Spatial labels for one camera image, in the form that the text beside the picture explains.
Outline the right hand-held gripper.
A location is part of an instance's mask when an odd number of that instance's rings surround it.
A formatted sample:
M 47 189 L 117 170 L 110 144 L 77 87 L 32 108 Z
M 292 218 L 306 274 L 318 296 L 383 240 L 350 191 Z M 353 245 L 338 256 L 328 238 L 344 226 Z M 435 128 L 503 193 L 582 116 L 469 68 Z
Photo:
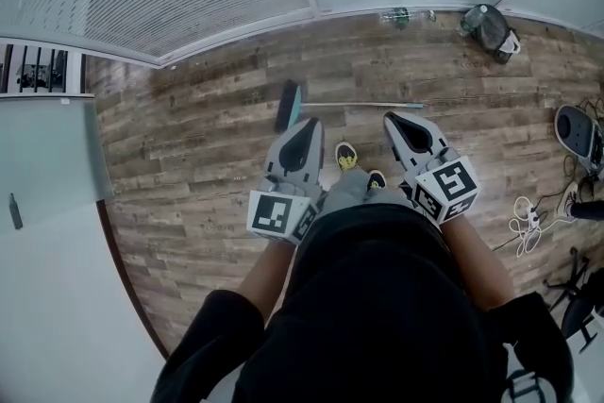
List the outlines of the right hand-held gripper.
M 440 129 L 426 118 L 388 111 L 383 124 L 395 159 L 410 170 L 401 188 L 413 205 L 435 225 L 465 214 L 480 192 L 470 160 L 454 148 L 445 147 Z M 425 152 L 440 149 L 425 164 Z

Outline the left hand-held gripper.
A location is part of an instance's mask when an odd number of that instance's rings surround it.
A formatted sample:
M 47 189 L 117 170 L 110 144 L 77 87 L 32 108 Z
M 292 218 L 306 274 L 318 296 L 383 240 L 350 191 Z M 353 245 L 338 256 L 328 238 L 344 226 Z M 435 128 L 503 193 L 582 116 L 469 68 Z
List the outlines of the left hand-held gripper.
M 300 245 L 317 218 L 324 190 L 325 130 L 318 118 L 299 122 L 270 146 L 267 173 L 249 195 L 246 228 L 271 241 Z

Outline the teal black-bristled broom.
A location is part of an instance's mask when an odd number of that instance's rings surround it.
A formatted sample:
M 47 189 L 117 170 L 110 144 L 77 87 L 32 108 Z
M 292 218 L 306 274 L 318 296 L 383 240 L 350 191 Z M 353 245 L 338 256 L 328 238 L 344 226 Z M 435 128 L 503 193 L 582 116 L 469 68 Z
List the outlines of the teal black-bristled broom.
M 409 102 L 305 102 L 302 97 L 301 87 L 294 81 L 288 79 L 283 86 L 280 96 L 277 116 L 275 120 L 275 132 L 283 133 L 292 127 L 298 119 L 303 108 L 401 108 L 401 109 L 423 109 L 424 103 Z

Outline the person's left forearm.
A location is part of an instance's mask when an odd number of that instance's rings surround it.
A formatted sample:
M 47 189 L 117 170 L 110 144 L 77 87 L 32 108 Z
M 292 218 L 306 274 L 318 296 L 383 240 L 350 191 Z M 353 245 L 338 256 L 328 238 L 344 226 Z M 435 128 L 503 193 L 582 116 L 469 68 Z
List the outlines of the person's left forearm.
M 249 321 L 256 339 L 266 338 L 271 324 L 286 308 L 294 272 L 307 249 L 307 241 L 300 245 L 269 241 L 235 290 L 244 318 Z

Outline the person's right forearm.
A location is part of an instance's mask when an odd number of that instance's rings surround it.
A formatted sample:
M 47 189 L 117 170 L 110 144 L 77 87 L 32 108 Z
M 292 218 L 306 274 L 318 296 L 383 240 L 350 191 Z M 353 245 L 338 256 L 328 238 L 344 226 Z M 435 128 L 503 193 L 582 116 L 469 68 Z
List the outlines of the person's right forearm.
M 507 268 L 463 215 L 443 223 L 440 229 L 465 289 L 479 308 L 488 311 L 515 299 Z

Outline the person's left sneaker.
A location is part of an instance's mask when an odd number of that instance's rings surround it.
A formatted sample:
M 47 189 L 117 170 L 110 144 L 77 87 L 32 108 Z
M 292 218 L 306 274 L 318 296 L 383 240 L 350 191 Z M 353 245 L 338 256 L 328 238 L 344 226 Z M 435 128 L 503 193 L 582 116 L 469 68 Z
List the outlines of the person's left sneaker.
M 335 161 L 342 173 L 359 168 L 359 157 L 352 144 L 342 141 L 335 148 Z

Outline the person's jeans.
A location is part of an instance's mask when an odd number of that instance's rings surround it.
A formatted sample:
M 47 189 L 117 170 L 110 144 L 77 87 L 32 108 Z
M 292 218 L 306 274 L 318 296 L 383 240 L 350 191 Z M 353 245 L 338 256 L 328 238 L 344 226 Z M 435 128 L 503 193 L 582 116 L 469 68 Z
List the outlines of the person's jeans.
M 413 208 L 413 204 L 401 190 L 371 188 L 370 174 L 361 168 L 353 168 L 344 172 L 330 187 L 319 216 L 369 204 L 392 204 Z

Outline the clear bottle green label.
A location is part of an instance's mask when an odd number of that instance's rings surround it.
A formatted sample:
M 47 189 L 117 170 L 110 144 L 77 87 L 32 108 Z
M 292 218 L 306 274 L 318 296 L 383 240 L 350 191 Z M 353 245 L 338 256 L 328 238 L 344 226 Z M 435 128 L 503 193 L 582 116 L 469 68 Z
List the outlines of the clear bottle green label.
M 379 14 L 379 20 L 383 24 L 393 26 L 397 29 L 405 28 L 410 22 L 410 12 L 407 8 L 392 8 Z

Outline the green plastic bottle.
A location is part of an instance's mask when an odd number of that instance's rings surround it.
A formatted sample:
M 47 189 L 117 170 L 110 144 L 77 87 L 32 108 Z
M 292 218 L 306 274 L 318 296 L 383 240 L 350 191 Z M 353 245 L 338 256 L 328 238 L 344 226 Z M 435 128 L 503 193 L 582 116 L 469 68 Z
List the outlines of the green plastic bottle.
M 479 4 L 469 9 L 461 18 L 459 33 L 463 37 L 474 33 L 486 18 L 489 10 L 489 6 L 485 4 Z

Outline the black bag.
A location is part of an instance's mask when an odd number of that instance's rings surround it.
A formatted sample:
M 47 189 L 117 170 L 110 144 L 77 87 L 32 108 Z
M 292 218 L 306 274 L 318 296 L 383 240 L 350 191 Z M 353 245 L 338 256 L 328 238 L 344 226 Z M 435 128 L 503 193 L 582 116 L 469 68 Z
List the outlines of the black bag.
M 489 13 L 478 29 L 469 37 L 476 41 L 495 62 L 505 65 L 513 55 L 501 55 L 497 52 L 497 48 L 504 41 L 512 27 L 509 26 L 506 18 L 497 8 L 489 4 L 485 5 L 489 6 Z

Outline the white item in bag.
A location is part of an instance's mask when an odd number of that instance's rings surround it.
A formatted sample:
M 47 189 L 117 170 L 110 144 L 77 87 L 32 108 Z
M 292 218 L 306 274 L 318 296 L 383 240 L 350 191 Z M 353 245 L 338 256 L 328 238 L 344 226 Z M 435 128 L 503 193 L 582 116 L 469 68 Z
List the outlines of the white item in bag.
M 501 55 L 515 55 L 521 51 L 521 44 L 514 29 L 510 28 L 509 32 L 497 48 L 497 52 Z

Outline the person's black shirt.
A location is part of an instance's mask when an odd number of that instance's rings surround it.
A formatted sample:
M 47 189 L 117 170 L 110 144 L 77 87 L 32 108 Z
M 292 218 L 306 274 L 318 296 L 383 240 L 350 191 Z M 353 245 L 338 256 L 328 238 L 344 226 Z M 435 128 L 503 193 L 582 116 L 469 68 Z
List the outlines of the person's black shirt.
M 151 403 L 570 403 L 566 340 L 537 293 L 484 311 L 442 231 L 369 204 L 318 219 L 289 302 L 259 340 L 235 290 L 211 292 Z

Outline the gray round device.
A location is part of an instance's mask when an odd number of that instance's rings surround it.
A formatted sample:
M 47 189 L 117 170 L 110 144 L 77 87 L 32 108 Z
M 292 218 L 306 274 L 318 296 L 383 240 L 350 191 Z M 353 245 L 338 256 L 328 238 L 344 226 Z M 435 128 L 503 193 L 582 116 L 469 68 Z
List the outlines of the gray round device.
M 604 134 L 596 120 L 583 109 L 563 105 L 556 112 L 554 127 L 558 141 L 586 170 L 601 170 L 604 166 Z

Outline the black office chair base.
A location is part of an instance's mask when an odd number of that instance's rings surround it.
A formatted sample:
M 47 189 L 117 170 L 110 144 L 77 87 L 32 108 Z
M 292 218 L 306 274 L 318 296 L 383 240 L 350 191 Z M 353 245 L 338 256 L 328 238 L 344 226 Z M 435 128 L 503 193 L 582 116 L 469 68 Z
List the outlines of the black office chair base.
M 579 353 L 582 354 L 596 339 L 598 333 L 590 332 L 587 326 L 597 321 L 604 328 L 604 267 L 595 270 L 584 280 L 589 268 L 590 259 L 579 257 L 578 250 L 572 246 L 569 250 L 572 258 L 570 277 L 563 283 L 543 281 L 548 290 L 561 291 L 555 302 L 548 306 L 553 311 L 564 300 L 568 305 L 562 318 L 562 335 L 568 339 L 580 333 L 584 344 Z

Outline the black frame furniture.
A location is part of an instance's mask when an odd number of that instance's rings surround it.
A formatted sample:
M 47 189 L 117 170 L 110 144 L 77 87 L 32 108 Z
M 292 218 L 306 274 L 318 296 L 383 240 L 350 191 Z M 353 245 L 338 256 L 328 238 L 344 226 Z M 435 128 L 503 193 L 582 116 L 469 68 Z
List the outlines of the black frame furniture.
M 86 56 L 0 42 L 0 94 L 86 93 Z

